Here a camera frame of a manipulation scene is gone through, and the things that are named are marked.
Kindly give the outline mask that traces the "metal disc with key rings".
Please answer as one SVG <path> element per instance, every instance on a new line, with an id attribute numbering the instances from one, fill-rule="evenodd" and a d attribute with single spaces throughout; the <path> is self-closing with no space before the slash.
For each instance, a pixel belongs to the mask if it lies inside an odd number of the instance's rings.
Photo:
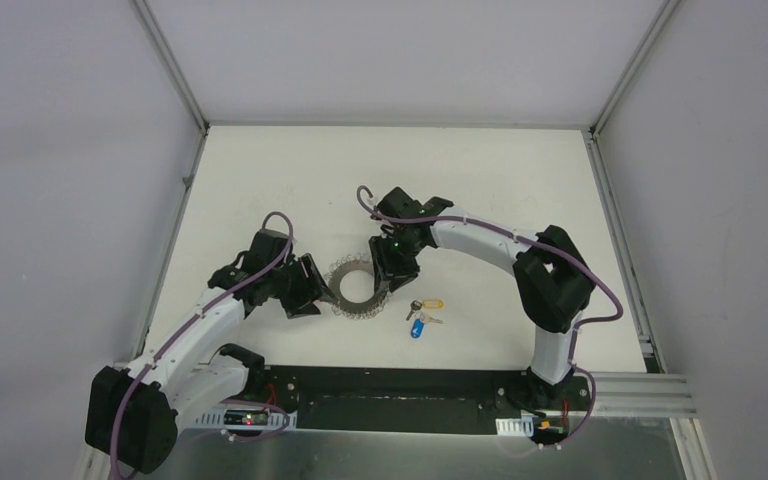
<path id="1" fill-rule="evenodd" d="M 333 262 L 326 284 L 335 296 L 331 311 L 350 320 L 367 320 L 380 314 L 391 298 L 374 285 L 374 266 L 368 253 L 353 253 Z"/>

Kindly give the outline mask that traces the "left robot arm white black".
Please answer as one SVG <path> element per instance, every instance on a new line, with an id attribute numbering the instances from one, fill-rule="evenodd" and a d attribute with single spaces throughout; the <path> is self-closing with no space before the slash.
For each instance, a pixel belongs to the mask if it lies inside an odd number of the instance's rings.
<path id="1" fill-rule="evenodd" d="M 211 275 L 172 332 L 125 367 L 95 375 L 85 443 L 149 474 L 180 433 L 220 402 L 234 397 L 268 414 L 264 356 L 227 337 L 269 300 L 294 319 L 319 314 L 318 305 L 335 297 L 311 254 L 295 255 L 288 235 L 262 228 L 248 249 Z"/>

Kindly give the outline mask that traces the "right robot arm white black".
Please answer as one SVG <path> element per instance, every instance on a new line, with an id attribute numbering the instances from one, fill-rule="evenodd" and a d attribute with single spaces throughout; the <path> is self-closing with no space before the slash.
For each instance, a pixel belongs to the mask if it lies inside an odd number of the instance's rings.
<path id="1" fill-rule="evenodd" d="M 400 187 L 376 205 L 371 197 L 367 187 L 359 187 L 359 203 L 382 223 L 380 235 L 369 240 L 375 289 L 393 293 L 415 280 L 426 248 L 460 252 L 510 274 L 535 326 L 534 354 L 519 389 L 543 410 L 563 402 L 572 378 L 573 323 L 596 287 L 566 231 L 550 225 L 520 233 L 444 198 L 421 203 Z"/>

